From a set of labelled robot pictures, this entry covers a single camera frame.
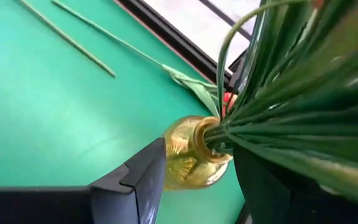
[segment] green stick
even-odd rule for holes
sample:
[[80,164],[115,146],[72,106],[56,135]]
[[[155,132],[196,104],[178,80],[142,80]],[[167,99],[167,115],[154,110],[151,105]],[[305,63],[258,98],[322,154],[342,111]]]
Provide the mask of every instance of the green stick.
[[97,23],[85,18],[84,16],[82,16],[78,12],[72,10],[68,6],[64,5],[63,3],[59,2],[59,1],[56,1],[56,0],[51,0],[51,2],[54,3],[54,5],[58,6],[60,9],[63,9],[64,11],[70,13],[72,16],[74,16],[74,17],[78,18],[79,20],[83,21],[84,23],[88,24],[89,26],[91,26],[95,30],[102,32],[104,35],[112,38],[113,40],[116,40],[116,41],[120,42],[121,44],[123,44],[126,47],[130,48],[131,50],[133,50],[134,52],[136,52],[139,55],[143,56],[147,60],[153,62],[156,65],[158,65],[159,67],[162,66],[162,64],[160,62],[156,61],[156,59],[153,59],[152,57],[146,55],[145,53],[141,52],[140,50],[137,50],[131,44],[128,44],[125,40],[122,40],[121,38],[117,37],[116,35],[110,33],[105,28],[103,28],[103,27],[97,25]]
[[82,47],[80,44],[75,42],[70,36],[68,36],[64,31],[59,29],[55,24],[50,22],[44,15],[41,14],[38,10],[36,10],[33,6],[31,6],[28,2],[25,0],[20,0],[20,2],[30,11],[32,11],[35,15],[38,16],[39,19],[41,19],[46,25],[48,25],[53,31],[55,31],[61,38],[65,39],[69,44],[74,46],[77,50],[79,50],[81,53],[86,55],[89,59],[91,59],[94,63],[99,65],[103,70],[105,70],[107,73],[109,73],[110,76],[116,77],[116,74],[102,61],[100,61],[97,57],[95,57],[93,54],[91,54],[89,51],[87,51],[84,47]]

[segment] long green leaf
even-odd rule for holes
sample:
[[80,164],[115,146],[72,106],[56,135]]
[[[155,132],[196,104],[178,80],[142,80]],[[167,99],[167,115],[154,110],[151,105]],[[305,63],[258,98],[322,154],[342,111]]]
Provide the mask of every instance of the long green leaf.
[[270,69],[266,69],[263,85],[269,84],[277,75],[282,73],[290,63],[293,54],[291,50],[295,47],[300,38],[302,28],[312,13],[311,5],[307,2],[291,4],[288,6],[280,33],[277,36],[274,50],[272,49]]
[[311,150],[358,162],[358,137],[339,136],[257,136],[239,135],[255,144],[272,148]]
[[[267,3],[271,4],[275,1],[277,2],[277,0],[269,0]],[[300,33],[300,27],[296,29],[294,24],[301,24],[305,21],[305,18],[302,20],[297,15],[303,13],[302,9],[307,7],[310,7],[308,3],[297,2],[288,6],[270,8],[258,15],[254,36],[247,50],[248,58],[243,65],[245,67],[242,69],[242,76],[246,75],[244,73],[254,75],[247,79],[246,86],[233,107],[234,111],[238,108],[238,105],[247,103],[256,95],[272,67],[275,66],[277,55],[280,52],[285,52],[284,55],[289,52]]]
[[314,136],[352,136],[358,137],[358,124],[315,124],[315,125],[269,125],[255,124],[230,127],[233,134],[260,135],[314,135]]
[[219,58],[218,58],[218,67],[216,69],[216,84],[218,86],[218,99],[219,99],[219,106],[218,106],[219,115],[222,116],[222,114],[223,114],[223,80],[224,80],[224,66],[226,64],[227,50],[228,50],[230,42],[231,42],[232,38],[234,37],[234,35],[236,34],[236,32],[250,18],[256,16],[257,14],[259,14],[261,12],[264,12],[267,9],[270,9],[273,7],[278,7],[278,6],[283,6],[283,5],[287,5],[287,4],[291,4],[291,3],[293,4],[296,2],[302,2],[302,1],[306,1],[306,0],[282,0],[279,2],[272,2],[270,4],[263,5],[263,6],[259,7],[258,9],[253,10],[248,15],[240,18],[239,21],[233,25],[232,29],[229,31],[229,33],[225,37],[224,42],[222,44],[221,51],[219,53]]
[[358,124],[358,105],[344,110],[311,111],[279,116],[267,121],[271,125]]
[[329,31],[335,27],[347,12],[353,7],[356,0],[326,0],[323,5],[321,18],[311,39],[307,40],[303,55],[310,54],[319,47],[319,44],[326,38]]
[[[267,2],[267,0],[261,0],[260,1],[260,6],[263,6],[265,3]],[[252,73],[254,67],[255,67],[255,62],[257,61],[257,50],[259,49],[259,37],[260,37],[260,33],[262,31],[262,22],[264,19],[265,14],[259,14],[257,15],[257,18],[255,20],[255,24],[254,24],[254,29],[252,30],[252,38],[250,40],[250,44],[249,47],[246,51],[245,56],[245,60],[244,63],[239,65],[239,73],[240,73],[240,77],[236,80],[236,83],[234,85],[234,89],[238,90],[238,89],[242,89],[242,87],[240,86],[240,82],[245,80],[246,81],[246,86],[245,89],[247,88],[247,85],[249,83],[249,79],[248,79],[248,75],[250,73]],[[232,110],[230,112],[226,112],[226,114],[231,114],[233,111],[235,111],[239,105],[243,105],[244,101],[246,100],[246,96],[248,94],[246,93],[246,91],[242,91],[241,94],[237,97],[237,100],[234,102],[233,106],[232,106]]]
[[358,201],[358,163],[308,151],[260,147],[235,135],[228,136],[258,156],[317,180],[320,184]]
[[[311,88],[311,80],[316,80],[319,85],[319,77],[326,73],[329,67],[337,65],[341,57],[350,55],[358,49],[358,11],[352,13],[342,22],[341,26],[335,29],[329,37],[324,40],[322,46],[308,60],[301,62],[286,75],[280,76],[271,85],[258,95],[249,105],[240,112],[243,116],[260,113],[268,107],[274,105],[278,97],[279,91],[287,92],[287,95],[280,96],[284,101],[285,98],[296,96],[305,88]],[[288,86],[297,86],[297,91],[288,90]]]
[[214,85],[190,78],[182,72],[179,72],[167,65],[162,65],[162,68],[167,71],[173,80],[175,80],[179,85],[191,89],[209,109],[209,111],[214,116],[219,117],[219,113],[216,109],[216,100],[214,100],[214,95],[208,91],[208,89],[213,89]]
[[[263,111],[255,116],[237,119],[231,123],[231,126],[244,125],[249,122],[259,123],[266,119],[301,111],[346,109],[358,103],[358,52],[325,72],[326,78],[316,80],[319,83],[314,84],[316,88],[314,91],[309,91],[310,86],[302,88],[303,86],[290,85],[275,96],[276,102],[274,103],[278,103],[277,98],[282,97],[280,94],[291,94],[292,88],[297,89],[297,95],[294,98],[282,97],[287,99],[284,105]],[[247,109],[244,107],[239,112],[246,113]]]

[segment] yellow glass vase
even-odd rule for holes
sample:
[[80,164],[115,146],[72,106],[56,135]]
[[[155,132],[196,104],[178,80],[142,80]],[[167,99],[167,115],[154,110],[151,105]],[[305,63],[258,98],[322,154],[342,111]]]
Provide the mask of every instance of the yellow glass vase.
[[204,143],[206,128],[217,124],[215,117],[187,116],[165,131],[165,190],[202,189],[223,176],[232,156],[213,153]]

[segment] red flower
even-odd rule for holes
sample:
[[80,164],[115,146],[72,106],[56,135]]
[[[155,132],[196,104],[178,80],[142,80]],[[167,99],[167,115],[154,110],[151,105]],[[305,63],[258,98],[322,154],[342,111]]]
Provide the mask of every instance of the red flower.
[[323,6],[323,0],[314,0],[313,1],[313,6],[316,8],[316,9],[321,9],[321,7]]
[[[228,106],[229,106],[229,109],[233,106],[234,102],[236,101],[237,99],[237,95],[236,94],[233,94],[233,97],[231,98],[231,101],[229,103],[229,100],[230,100],[230,96],[232,95],[232,93],[225,93],[223,95],[223,102],[225,102]],[[223,105],[223,116],[225,115],[225,110],[226,110],[226,106]]]

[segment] vase neck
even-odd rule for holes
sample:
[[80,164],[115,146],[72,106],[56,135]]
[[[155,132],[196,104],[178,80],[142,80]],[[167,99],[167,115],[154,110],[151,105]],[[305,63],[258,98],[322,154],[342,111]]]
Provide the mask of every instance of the vase neck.
[[196,125],[189,143],[193,145],[195,151],[201,158],[205,159],[208,162],[222,164],[227,161],[230,161],[232,159],[232,156],[230,156],[229,154],[214,153],[206,146],[204,141],[204,133],[206,129],[218,124],[219,119],[213,116],[202,119]]

